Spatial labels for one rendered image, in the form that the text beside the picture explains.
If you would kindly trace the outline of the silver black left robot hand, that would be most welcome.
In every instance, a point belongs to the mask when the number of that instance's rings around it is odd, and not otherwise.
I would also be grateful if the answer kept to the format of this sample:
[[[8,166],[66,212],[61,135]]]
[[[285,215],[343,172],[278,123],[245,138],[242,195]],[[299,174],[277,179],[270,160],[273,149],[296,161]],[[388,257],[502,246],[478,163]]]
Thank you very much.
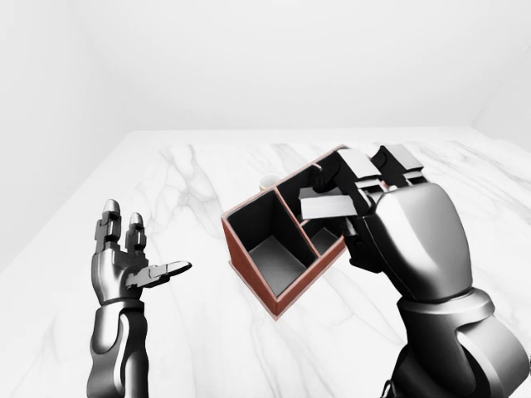
[[[139,299],[144,288],[167,283],[171,277],[192,268],[188,261],[150,265],[144,249],[147,237],[142,216],[130,217],[125,250],[119,246],[121,215],[119,203],[109,199],[95,229],[96,248],[91,264],[93,288],[100,304]]]

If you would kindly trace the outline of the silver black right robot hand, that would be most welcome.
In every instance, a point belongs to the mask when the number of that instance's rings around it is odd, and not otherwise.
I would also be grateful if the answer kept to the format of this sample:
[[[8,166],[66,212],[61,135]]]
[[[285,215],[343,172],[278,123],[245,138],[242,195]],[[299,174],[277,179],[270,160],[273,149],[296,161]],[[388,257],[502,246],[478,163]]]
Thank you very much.
[[[401,144],[371,157],[341,147],[318,162],[313,189],[353,205],[342,234],[351,264],[383,272],[406,299],[439,303],[472,287],[468,241],[454,203]]]

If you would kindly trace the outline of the grey white book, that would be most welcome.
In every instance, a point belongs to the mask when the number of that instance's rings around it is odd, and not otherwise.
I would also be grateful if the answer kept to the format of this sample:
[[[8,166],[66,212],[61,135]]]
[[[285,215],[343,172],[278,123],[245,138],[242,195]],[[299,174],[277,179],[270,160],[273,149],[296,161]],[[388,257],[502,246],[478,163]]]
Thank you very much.
[[[303,187],[299,199],[303,220],[357,215],[352,198],[337,187],[324,193],[317,193],[312,187]]]

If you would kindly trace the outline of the red-brown desk caddy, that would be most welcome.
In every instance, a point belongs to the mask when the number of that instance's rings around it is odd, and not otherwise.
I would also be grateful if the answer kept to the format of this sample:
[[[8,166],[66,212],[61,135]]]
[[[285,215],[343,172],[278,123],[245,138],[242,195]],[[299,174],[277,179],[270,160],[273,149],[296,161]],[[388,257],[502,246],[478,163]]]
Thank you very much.
[[[333,153],[315,159],[222,215],[231,266],[274,319],[342,254],[342,217],[306,220],[300,190]]]

